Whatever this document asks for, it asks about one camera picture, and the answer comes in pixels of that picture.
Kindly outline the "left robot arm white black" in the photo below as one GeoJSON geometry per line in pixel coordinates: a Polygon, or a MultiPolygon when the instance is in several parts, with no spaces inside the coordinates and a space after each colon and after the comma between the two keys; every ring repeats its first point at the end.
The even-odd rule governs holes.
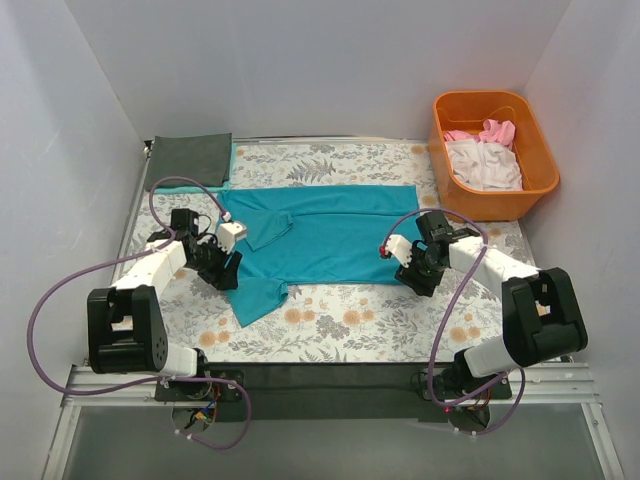
{"type": "Polygon", "coordinates": [[[213,386],[196,348],[168,340],[162,317],[162,293],[183,268],[219,291],[238,287],[242,254],[236,244],[247,227],[225,214],[214,232],[199,230],[199,214],[175,209],[170,225],[148,238],[145,255],[110,287],[93,290],[87,299],[89,362],[97,374],[154,373],[178,377],[178,387],[193,400],[213,386]]]}

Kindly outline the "orange plastic basket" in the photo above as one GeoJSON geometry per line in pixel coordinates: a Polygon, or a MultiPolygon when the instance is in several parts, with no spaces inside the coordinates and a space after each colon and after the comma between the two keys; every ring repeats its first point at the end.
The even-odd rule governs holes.
{"type": "Polygon", "coordinates": [[[428,142],[440,203],[472,220],[515,221],[559,184],[527,101],[508,91],[436,98],[428,142]]]}

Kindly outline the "folded dark grey t shirt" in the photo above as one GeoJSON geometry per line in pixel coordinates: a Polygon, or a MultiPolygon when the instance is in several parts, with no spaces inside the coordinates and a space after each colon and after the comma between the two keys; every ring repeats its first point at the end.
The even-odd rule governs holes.
{"type": "MultiPolygon", "coordinates": [[[[223,187],[229,180],[233,157],[232,134],[192,137],[156,136],[151,145],[144,188],[149,191],[167,177],[187,177],[206,187],[223,187]]],[[[160,187],[187,186],[180,180],[167,180],[160,187]]]]}

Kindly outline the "floral patterned table mat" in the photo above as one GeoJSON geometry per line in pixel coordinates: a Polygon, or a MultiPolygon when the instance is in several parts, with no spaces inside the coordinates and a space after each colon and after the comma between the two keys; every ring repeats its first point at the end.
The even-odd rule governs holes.
{"type": "MultiPolygon", "coordinates": [[[[413,185],[421,206],[438,202],[427,148],[415,142],[237,147],[235,189],[341,184],[413,185]]],[[[243,327],[222,292],[181,270],[161,309],[169,339],[213,362],[449,361],[501,330],[496,297],[451,271],[430,298],[401,285],[294,285],[281,307],[243,327]]]]}

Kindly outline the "pink garment in basket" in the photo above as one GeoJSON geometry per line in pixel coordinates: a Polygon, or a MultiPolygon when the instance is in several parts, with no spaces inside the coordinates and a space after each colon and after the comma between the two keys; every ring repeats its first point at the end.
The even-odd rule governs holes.
{"type": "Polygon", "coordinates": [[[495,119],[487,119],[483,122],[483,130],[477,134],[472,134],[462,130],[450,130],[444,133],[444,140],[460,141],[475,140],[476,142],[497,143],[511,150],[516,134],[516,126],[513,122],[506,120],[500,122],[495,119]]]}

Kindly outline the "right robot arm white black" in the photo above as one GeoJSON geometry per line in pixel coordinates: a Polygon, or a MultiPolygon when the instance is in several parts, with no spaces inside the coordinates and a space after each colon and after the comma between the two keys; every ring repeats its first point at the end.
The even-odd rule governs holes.
{"type": "Polygon", "coordinates": [[[395,278],[415,294],[430,297],[448,269],[475,280],[501,303],[499,336],[455,354],[441,373],[430,361],[425,386],[430,400],[446,405],[446,393],[467,401],[514,369],[582,351],[588,334],[569,274],[558,267],[542,270],[516,260],[489,244],[488,235],[469,222],[455,229],[448,211],[413,212],[419,239],[410,241],[390,230],[381,257],[398,263],[395,278]]]}

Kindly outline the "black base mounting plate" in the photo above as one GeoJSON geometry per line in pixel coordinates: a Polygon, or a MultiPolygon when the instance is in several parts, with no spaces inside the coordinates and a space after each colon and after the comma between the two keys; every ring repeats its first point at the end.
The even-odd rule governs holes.
{"type": "MultiPolygon", "coordinates": [[[[444,407],[427,390],[426,363],[207,363],[205,377],[232,380],[249,394],[252,420],[417,419],[445,422],[444,407]]],[[[479,389],[493,376],[473,378],[452,362],[436,362],[433,389],[452,401],[479,389]]],[[[217,421],[245,418],[233,385],[170,382],[157,385],[154,400],[196,407],[217,394],[217,421]]]]}

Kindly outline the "white garment in basket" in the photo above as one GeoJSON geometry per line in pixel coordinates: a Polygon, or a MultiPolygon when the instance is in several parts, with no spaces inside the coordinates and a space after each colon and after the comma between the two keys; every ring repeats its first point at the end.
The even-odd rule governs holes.
{"type": "Polygon", "coordinates": [[[475,140],[445,143],[454,178],[476,191],[522,191],[516,155],[497,143],[475,140]]]}

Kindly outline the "aluminium frame rail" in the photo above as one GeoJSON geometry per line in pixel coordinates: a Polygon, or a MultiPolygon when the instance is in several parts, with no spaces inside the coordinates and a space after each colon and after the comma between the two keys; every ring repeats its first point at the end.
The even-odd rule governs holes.
{"type": "MultiPolygon", "coordinates": [[[[72,390],[101,390],[144,379],[144,374],[96,374],[88,367],[71,370],[68,387],[72,390]]],[[[586,364],[551,362],[525,370],[521,378],[516,372],[508,376],[511,393],[506,398],[492,394],[489,404],[508,405],[514,402],[521,387],[520,403],[525,404],[594,404],[600,395],[586,364]]],[[[195,401],[155,399],[154,382],[138,383],[116,392],[95,396],[66,395],[64,406],[195,406],[195,401]]]]}

